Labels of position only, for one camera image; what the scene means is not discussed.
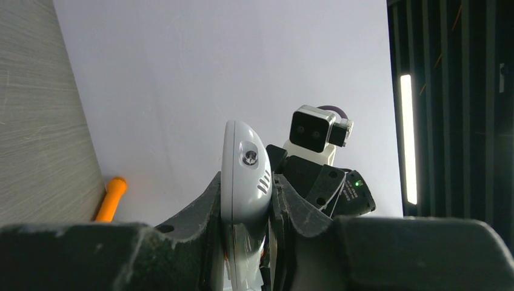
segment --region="black vertical slat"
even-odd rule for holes
[[[462,193],[464,218],[471,217],[470,0],[462,0]]]
[[[440,1],[441,11],[441,70],[442,70],[442,114],[444,140],[444,195],[446,200],[446,217],[452,215],[452,151],[451,151],[451,111],[450,111],[450,54],[449,31],[451,21],[448,16],[448,2]]]
[[[407,0],[407,34],[409,43],[409,72],[412,80],[412,110],[415,135],[416,181],[418,184],[417,216],[430,215],[430,196],[428,191],[429,173],[427,164],[426,105],[420,95],[425,84],[423,64],[423,31],[421,2]]]
[[[486,222],[493,225],[495,178],[496,0],[486,1]]]
[[[407,189],[406,189],[406,181],[405,181],[405,157],[404,146],[403,146],[403,126],[398,126],[398,124],[402,124],[402,113],[401,113],[401,90],[400,90],[400,76],[402,74],[402,56],[401,56],[401,44],[400,44],[400,24],[399,24],[399,12],[398,5],[394,5],[392,8],[392,18],[393,18],[393,35],[394,35],[394,65],[393,65],[393,84],[395,88],[395,112],[396,112],[396,135],[398,139],[398,159],[399,159],[399,168],[400,168],[400,184],[402,191],[402,204],[403,204],[403,214],[405,216],[410,215],[409,211],[409,202],[407,200]]]
[[[434,92],[434,80],[432,74],[432,66],[435,63],[434,51],[432,49],[433,34],[431,33],[430,25],[430,0],[423,0],[422,2],[422,16],[423,16],[423,52],[424,52],[424,68],[425,68],[425,101],[426,101],[426,122],[427,122],[427,165],[428,165],[428,190],[430,201],[430,216],[436,216],[436,178],[435,178],[435,157],[434,157],[434,134],[433,134],[433,112],[432,100]]]

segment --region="orange bar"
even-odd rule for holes
[[[104,202],[100,207],[100,211],[96,216],[95,221],[97,222],[111,222],[116,208],[118,208],[119,200],[121,196],[127,191],[127,182],[121,177],[112,179],[107,184],[107,194],[105,195]]]

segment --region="black plastic part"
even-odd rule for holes
[[[115,223],[3,227],[0,290],[222,290],[219,186],[218,173],[198,199],[156,229]]]
[[[327,120],[303,112],[293,113],[289,140],[298,146],[321,153],[330,133]]]
[[[514,288],[512,256],[484,223],[344,216],[331,220],[306,203],[284,176],[275,175],[273,187],[273,290]]]
[[[331,216],[362,215],[375,209],[375,200],[361,174],[357,171],[347,173],[341,196]]]
[[[344,145],[344,140],[346,139],[346,132],[347,129],[342,124],[336,123],[332,125],[329,136],[329,144],[342,147]]]
[[[276,145],[269,144],[266,147],[266,152],[270,159],[272,172],[282,172],[282,166],[287,158],[287,151]]]
[[[298,156],[287,158],[283,168],[284,176],[303,198],[309,194],[320,172],[321,165]]]
[[[0,290],[222,290],[219,179],[156,229],[1,228]],[[273,175],[269,229],[274,291],[514,290],[514,260],[483,222],[332,220]]]
[[[329,209],[327,208],[329,203],[339,196],[339,190],[344,181],[345,173],[343,170],[324,165],[321,167],[318,179],[314,182],[305,200],[318,210]]]

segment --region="gray wall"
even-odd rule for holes
[[[89,221],[104,187],[52,0],[0,5],[0,224]]]
[[[335,165],[359,170],[373,215],[402,216],[383,0],[55,0],[116,219],[159,224],[221,168],[225,123],[282,146],[303,104],[355,121]]]

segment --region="white robot part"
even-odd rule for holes
[[[333,144],[327,144],[323,152],[316,153],[299,145],[292,143],[289,139],[285,141],[283,148],[287,150],[287,156],[298,156],[319,165],[334,165],[334,157],[336,156],[336,147]]]
[[[232,289],[254,287],[259,273],[272,173],[265,147],[246,123],[229,121],[221,166],[221,220]]]

